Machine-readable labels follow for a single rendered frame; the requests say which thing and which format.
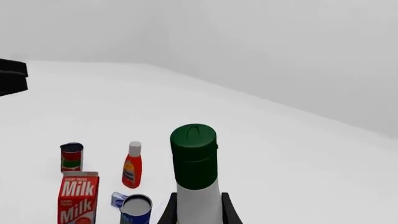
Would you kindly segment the white bottle with green cap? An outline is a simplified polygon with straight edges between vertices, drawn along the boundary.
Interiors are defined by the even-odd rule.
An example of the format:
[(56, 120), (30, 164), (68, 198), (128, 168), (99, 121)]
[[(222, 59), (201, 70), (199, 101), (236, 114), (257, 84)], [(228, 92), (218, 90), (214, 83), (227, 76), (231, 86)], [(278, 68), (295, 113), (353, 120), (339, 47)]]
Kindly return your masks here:
[(178, 224), (222, 224), (216, 132), (205, 124), (174, 130), (170, 147), (177, 183)]

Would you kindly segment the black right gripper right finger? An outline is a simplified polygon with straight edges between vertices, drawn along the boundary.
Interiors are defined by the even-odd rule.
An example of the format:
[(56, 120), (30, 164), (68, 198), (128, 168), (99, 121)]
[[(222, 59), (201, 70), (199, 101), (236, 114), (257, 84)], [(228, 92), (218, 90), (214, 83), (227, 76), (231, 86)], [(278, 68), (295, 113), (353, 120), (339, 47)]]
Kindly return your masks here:
[(233, 206), (229, 194), (223, 192), (221, 194), (221, 200), (222, 200), (223, 224), (243, 224)]

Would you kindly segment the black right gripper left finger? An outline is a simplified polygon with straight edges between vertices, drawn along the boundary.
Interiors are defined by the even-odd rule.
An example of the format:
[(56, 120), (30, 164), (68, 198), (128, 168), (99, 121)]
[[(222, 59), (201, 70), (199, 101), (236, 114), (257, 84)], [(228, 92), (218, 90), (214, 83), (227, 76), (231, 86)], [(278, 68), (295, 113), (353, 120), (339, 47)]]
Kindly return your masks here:
[(177, 224), (177, 193), (171, 193), (167, 206), (157, 224)]

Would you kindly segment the red bottle with white cap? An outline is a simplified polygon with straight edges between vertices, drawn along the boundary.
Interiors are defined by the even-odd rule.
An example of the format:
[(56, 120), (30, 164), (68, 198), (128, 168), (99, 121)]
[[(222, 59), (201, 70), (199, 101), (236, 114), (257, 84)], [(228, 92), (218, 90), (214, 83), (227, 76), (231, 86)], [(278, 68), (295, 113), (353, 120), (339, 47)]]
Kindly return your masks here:
[(129, 143), (129, 152), (125, 158), (122, 172), (122, 183), (131, 189), (138, 188), (142, 177), (141, 143)]

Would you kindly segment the red and green tin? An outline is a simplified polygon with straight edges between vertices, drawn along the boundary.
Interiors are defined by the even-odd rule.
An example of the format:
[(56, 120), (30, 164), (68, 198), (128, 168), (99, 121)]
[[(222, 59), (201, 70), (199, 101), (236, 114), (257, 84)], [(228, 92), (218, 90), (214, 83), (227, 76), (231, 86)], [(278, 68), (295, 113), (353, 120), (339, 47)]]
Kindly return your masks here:
[(60, 171), (82, 171), (83, 149), (83, 145), (77, 142), (70, 142), (61, 145)]

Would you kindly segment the small blue and white box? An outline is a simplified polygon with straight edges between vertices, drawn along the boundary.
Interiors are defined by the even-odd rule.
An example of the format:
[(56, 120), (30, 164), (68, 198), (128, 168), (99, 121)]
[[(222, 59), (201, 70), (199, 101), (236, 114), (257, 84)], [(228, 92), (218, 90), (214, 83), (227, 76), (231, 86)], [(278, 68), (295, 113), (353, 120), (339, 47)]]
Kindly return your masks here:
[(120, 208), (127, 197), (127, 195), (121, 194), (119, 192), (113, 192), (111, 195), (111, 206)]

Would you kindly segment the black basket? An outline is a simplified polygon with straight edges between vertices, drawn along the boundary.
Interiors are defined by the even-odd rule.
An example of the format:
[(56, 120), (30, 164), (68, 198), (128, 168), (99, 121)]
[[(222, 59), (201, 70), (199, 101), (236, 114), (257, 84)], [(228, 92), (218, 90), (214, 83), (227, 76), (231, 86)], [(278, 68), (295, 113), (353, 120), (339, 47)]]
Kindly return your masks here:
[(27, 77), (26, 63), (0, 58), (0, 96), (27, 91)]

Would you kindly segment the blue tin with grey lid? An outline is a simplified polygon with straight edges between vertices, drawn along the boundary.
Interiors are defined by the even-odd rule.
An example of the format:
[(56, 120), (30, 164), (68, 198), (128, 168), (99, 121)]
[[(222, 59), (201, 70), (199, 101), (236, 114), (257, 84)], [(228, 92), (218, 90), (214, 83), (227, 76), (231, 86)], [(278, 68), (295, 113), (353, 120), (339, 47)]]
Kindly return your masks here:
[(146, 195), (129, 195), (119, 209), (119, 224), (149, 224), (152, 211), (152, 200)]

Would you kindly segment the red and white milk carton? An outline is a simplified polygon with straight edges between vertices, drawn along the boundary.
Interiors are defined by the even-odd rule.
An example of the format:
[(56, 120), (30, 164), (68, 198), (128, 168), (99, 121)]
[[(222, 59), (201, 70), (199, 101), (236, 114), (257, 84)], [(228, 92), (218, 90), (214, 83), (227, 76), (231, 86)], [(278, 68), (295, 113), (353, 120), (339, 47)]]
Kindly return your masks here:
[(58, 194), (57, 224), (95, 224), (100, 177), (95, 171), (66, 171)]

